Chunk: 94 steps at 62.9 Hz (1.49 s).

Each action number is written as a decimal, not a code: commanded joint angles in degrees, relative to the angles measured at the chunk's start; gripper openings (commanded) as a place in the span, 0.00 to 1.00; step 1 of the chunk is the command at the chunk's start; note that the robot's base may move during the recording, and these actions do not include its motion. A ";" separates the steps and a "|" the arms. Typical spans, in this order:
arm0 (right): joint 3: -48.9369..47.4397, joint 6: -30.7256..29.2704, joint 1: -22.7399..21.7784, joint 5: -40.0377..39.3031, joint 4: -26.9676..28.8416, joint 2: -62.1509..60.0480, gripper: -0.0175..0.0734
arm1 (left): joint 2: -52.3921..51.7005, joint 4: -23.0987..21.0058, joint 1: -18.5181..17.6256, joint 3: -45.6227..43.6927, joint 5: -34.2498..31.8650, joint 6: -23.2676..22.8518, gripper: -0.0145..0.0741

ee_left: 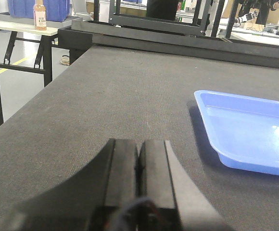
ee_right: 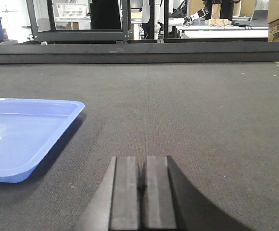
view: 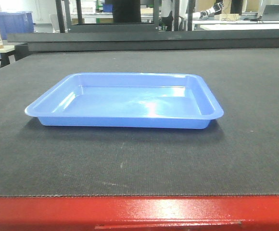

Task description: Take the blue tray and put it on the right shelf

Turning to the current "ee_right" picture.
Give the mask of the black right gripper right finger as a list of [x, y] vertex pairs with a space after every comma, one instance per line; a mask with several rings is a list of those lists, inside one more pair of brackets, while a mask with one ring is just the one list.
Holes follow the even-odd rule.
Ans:
[[205, 197], [171, 156], [148, 156], [143, 165], [145, 231], [248, 231]]

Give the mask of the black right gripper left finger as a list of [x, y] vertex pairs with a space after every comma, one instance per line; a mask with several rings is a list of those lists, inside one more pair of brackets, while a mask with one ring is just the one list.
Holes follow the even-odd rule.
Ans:
[[139, 201], [136, 158], [113, 156], [101, 184], [72, 230], [138, 231]]

